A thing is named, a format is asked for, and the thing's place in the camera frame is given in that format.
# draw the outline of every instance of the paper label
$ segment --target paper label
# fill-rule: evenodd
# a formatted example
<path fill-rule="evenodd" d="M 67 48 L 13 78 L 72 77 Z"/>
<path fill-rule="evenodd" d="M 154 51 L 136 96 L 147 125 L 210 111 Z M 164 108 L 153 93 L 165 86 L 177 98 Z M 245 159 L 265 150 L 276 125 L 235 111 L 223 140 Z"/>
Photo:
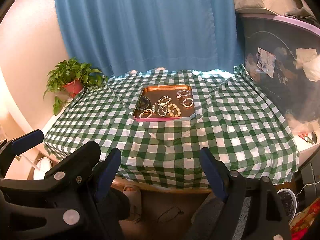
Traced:
<path fill-rule="evenodd" d="M 273 78 L 273 72 L 275 70 L 276 56 L 267 52 L 264 49 L 258 48 L 257 53 L 258 63 L 257 66 L 270 77 Z"/>

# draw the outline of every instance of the curtain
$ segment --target curtain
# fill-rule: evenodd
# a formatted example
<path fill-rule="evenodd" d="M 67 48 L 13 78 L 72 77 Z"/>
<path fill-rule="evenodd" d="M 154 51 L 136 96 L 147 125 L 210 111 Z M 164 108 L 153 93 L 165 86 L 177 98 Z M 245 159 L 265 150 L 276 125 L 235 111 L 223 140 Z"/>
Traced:
<path fill-rule="evenodd" d="M 233 71 L 233 0 L 55 0 L 55 6 L 69 56 L 106 75 L 155 67 Z"/>

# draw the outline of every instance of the tray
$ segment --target tray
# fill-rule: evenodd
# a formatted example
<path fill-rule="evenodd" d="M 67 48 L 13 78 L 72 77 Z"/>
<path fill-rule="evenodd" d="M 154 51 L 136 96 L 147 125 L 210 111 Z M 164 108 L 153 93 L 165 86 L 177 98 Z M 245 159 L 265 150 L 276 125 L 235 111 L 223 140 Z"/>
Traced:
<path fill-rule="evenodd" d="M 195 106 L 193 105 L 190 108 L 185 108 L 179 104 L 179 100 L 177 99 L 177 92 L 179 90 L 189 90 L 191 91 L 190 98 L 193 98 L 192 89 L 188 85 L 166 85 L 166 86 L 150 86 L 146 87 L 142 90 L 140 97 L 146 96 L 150 99 L 151 106 L 148 108 L 152 108 L 152 104 L 156 104 L 158 99 L 162 96 L 171 97 L 172 101 L 170 103 L 176 104 L 179 106 L 181 111 L 180 117 L 171 117 L 169 115 L 161 117 L 158 114 L 153 114 L 150 118 L 139 118 L 140 111 L 136 108 L 133 112 L 133 117 L 137 122 L 167 122 L 167 121 L 185 121 L 191 120 L 195 115 Z"/>

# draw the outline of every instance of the pothos plant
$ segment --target pothos plant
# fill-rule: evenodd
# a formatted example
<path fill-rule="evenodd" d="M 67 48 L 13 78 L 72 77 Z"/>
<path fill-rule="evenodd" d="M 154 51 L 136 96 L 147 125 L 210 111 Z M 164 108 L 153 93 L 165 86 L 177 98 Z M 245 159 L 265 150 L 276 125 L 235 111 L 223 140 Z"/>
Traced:
<path fill-rule="evenodd" d="M 90 63 L 79 63 L 76 57 L 64 60 L 55 66 L 55 69 L 48 73 L 47 92 L 58 93 L 64 91 L 64 86 L 78 79 L 84 87 L 89 89 L 100 88 L 104 85 L 104 80 L 108 81 L 108 77 L 104 76 L 97 68 L 92 69 Z M 53 113 L 58 115 L 63 106 L 69 101 L 61 100 L 57 95 L 54 98 Z"/>

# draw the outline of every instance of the tablecloth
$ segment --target tablecloth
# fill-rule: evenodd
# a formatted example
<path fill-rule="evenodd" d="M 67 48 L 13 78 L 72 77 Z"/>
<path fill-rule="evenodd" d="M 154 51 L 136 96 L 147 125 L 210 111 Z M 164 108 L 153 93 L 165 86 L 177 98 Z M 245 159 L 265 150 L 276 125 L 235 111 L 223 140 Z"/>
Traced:
<path fill-rule="evenodd" d="M 147 86 L 187 84 L 196 116 L 190 121 L 143 122 L 132 113 Z M 299 158 L 293 135 L 275 105 L 243 66 L 220 70 L 149 71 L 112 77 L 99 90 L 78 94 L 44 138 L 62 160 L 89 140 L 122 153 L 117 176 L 162 187 L 208 188 L 199 151 L 208 147 L 230 170 L 248 178 L 290 181 Z"/>

